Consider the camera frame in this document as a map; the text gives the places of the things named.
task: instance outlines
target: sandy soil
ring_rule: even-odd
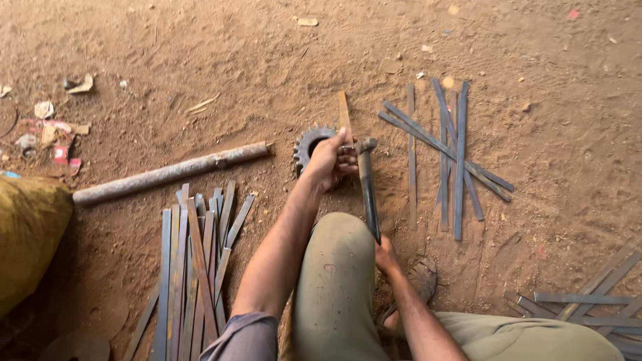
[[[567,18],[573,9],[575,20]],[[431,305],[512,315],[501,298],[505,287],[578,290],[639,236],[641,9],[633,0],[5,0],[0,84],[13,91],[0,100],[0,128],[15,109],[32,118],[42,100],[54,103],[56,119],[92,122],[73,150],[85,165],[64,177],[74,189],[245,143],[274,143],[273,157],[188,180],[208,197],[230,179],[241,197],[259,192],[232,255],[229,305],[295,183],[294,140],[311,125],[334,125],[336,92],[344,90],[355,135],[379,139],[373,163],[383,232],[405,265],[423,255],[437,262]],[[319,24],[297,26],[293,15]],[[386,74],[382,61],[397,54],[403,68]],[[416,80],[419,72],[426,75]],[[85,73],[94,75],[96,92],[67,95],[63,79]],[[419,230],[409,230],[407,136],[375,116],[383,100],[405,109],[406,84],[414,83],[415,118],[438,134],[433,76],[452,76],[457,89],[471,81],[467,155],[516,186],[506,203],[475,181],[486,220],[474,218],[465,196],[461,242],[439,230],[438,153],[425,145],[417,147]],[[206,112],[184,114],[219,92]],[[1,138],[10,158],[0,169],[52,174],[49,151],[25,159],[12,145],[26,130],[21,123]],[[75,211],[36,293],[36,324],[16,355],[33,357],[55,338],[63,304],[118,293],[128,317],[111,344],[115,359],[123,356],[159,272],[161,209],[174,203],[181,183]],[[362,207],[360,189],[348,184],[324,199],[320,215],[362,215]],[[636,267],[615,292],[640,294],[641,274]],[[391,298],[377,284],[379,314]],[[151,339],[148,330],[141,349]]]

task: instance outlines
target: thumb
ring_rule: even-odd
[[[336,135],[330,139],[333,148],[338,148],[345,143],[345,127],[341,128]]]

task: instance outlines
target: olive pants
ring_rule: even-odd
[[[315,226],[294,292],[285,358],[389,360],[372,321],[374,239],[355,216]],[[597,332],[546,319],[437,312],[471,361],[620,361]]]

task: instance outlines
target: foot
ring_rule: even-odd
[[[428,258],[422,258],[408,271],[408,280],[419,293],[421,300],[427,304],[435,294],[437,265]],[[391,334],[396,334],[398,321],[399,311],[397,304],[393,303],[383,315],[383,327]]]

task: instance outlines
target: man's hand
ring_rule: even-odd
[[[356,154],[346,154],[341,147],[344,142],[345,128],[341,128],[335,137],[319,142],[301,179],[325,193],[332,188],[337,177],[359,172]]]
[[[395,246],[383,234],[381,235],[381,245],[378,245],[377,242],[374,243],[374,261],[385,277],[388,277],[393,272],[401,272]]]

